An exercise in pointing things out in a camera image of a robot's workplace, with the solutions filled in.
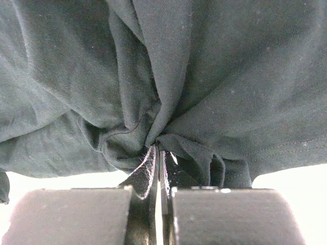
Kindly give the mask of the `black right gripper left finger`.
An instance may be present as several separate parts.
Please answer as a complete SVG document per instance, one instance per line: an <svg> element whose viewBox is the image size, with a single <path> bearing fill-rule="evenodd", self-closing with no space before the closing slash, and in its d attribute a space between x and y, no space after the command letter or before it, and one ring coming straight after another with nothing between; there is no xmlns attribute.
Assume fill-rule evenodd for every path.
<svg viewBox="0 0 327 245"><path fill-rule="evenodd" d="M156 244L156 146L115 188L39 189L15 206L8 244Z"/></svg>

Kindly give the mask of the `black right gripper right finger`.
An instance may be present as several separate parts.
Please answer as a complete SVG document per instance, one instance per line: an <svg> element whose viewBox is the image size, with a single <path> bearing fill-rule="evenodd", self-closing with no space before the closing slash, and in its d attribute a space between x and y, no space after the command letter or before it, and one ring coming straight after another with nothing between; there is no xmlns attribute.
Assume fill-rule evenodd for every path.
<svg viewBox="0 0 327 245"><path fill-rule="evenodd" d="M165 151L158 166L164 244L305 244L279 192L200 186Z"/></svg>

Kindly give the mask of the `black t shirt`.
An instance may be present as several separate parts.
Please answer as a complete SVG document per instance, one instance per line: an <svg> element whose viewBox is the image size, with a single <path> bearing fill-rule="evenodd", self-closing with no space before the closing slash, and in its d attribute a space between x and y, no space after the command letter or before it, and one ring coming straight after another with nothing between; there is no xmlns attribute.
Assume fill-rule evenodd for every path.
<svg viewBox="0 0 327 245"><path fill-rule="evenodd" d="M1 203L152 145L223 188L325 163L326 1L1 1Z"/></svg>

